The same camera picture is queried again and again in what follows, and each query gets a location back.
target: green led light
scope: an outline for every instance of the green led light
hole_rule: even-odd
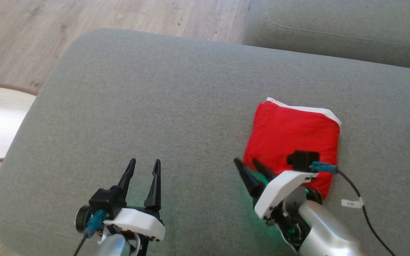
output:
[[[295,229],[289,229],[288,234],[290,237],[293,237],[295,235]]]

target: cable label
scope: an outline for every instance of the cable label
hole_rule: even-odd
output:
[[[358,201],[350,201],[346,199],[341,200],[341,205],[350,208],[362,208],[363,207],[363,199],[359,197]]]

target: wooden floor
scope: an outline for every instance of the wooden floor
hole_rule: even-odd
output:
[[[81,34],[124,28],[241,43],[249,0],[0,0],[0,83],[39,91]],[[0,243],[1,256],[13,256]]]

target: gray couch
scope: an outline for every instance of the gray couch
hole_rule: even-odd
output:
[[[251,0],[244,44],[410,68],[410,0]]]
[[[0,169],[0,240],[25,256],[71,255],[80,206],[132,157],[128,203],[142,205],[159,158],[166,237],[148,255],[293,255],[232,162],[267,96],[340,118],[341,170],[382,239],[410,255],[409,68],[110,29],[73,43],[21,125]],[[370,255],[388,255],[343,198],[356,196],[335,177],[325,206]]]

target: red fabric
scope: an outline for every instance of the red fabric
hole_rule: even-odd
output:
[[[275,174],[292,170],[287,156],[295,150],[316,151],[320,161],[337,164],[340,126],[324,114],[280,107],[272,102],[259,104],[254,127],[243,162],[256,170],[252,159],[257,158]],[[321,172],[304,186],[328,196],[332,174]]]

